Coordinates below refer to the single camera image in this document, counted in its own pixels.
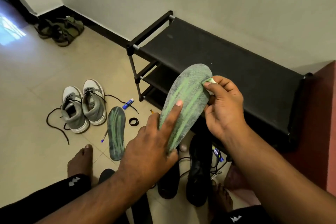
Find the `black tape roll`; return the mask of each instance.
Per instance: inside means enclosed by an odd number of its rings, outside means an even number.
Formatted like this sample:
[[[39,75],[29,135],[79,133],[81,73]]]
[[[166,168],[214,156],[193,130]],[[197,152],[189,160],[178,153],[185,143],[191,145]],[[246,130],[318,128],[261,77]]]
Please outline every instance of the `black tape roll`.
[[[139,120],[137,118],[131,118],[129,119],[128,123],[131,125],[131,126],[138,126],[139,125]]]

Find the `pair of shoes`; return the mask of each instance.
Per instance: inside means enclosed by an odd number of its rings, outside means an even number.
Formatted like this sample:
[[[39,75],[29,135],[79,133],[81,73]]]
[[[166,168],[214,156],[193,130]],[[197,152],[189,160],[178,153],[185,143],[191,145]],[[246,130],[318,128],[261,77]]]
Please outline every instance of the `pair of shoes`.
[[[205,204],[209,188],[211,188],[210,170],[212,162],[212,144],[201,135],[194,135],[190,142],[189,155],[191,160],[186,195],[188,201],[199,207]],[[171,199],[177,194],[180,178],[179,162],[177,162],[158,182],[157,189],[161,197]]]
[[[85,132],[90,124],[99,126],[106,121],[104,90],[93,79],[84,83],[83,91],[75,86],[66,87],[62,102],[62,118],[76,134]]]
[[[77,21],[73,17],[55,18],[52,21],[40,19],[35,25],[35,29],[42,39],[52,38],[60,47],[66,47],[73,42],[84,31],[82,21]]]

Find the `fingernail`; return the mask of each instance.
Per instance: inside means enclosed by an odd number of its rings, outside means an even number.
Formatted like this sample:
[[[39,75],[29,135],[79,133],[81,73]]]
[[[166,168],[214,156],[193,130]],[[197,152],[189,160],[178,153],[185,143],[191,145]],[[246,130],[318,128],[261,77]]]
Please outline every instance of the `fingernail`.
[[[177,102],[176,102],[176,104],[175,104],[175,105],[178,105],[178,106],[180,106],[180,105],[182,105],[182,103],[183,103],[183,102],[182,102],[182,100],[179,100],[179,101],[177,101]]]

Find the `round white object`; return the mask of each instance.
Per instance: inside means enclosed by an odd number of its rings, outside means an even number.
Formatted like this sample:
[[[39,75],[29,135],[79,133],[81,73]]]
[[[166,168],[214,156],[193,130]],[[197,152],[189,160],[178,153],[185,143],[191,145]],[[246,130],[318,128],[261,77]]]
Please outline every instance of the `round white object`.
[[[180,144],[180,151],[182,151],[182,152],[186,152],[187,149],[188,149],[187,145],[185,145],[185,144]]]

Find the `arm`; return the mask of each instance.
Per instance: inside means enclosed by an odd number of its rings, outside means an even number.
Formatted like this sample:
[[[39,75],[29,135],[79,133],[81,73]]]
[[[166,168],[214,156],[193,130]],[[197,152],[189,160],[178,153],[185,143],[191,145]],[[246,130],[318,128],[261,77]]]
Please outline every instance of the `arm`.
[[[334,223],[336,198],[317,187],[259,137],[244,120],[243,97],[230,80],[206,83],[215,94],[206,107],[209,130],[219,138],[261,204],[283,223]]]
[[[111,178],[38,223],[113,223],[178,160],[177,150],[167,156],[166,146],[182,106],[182,101],[174,105],[159,131],[159,114],[152,114],[128,143]]]

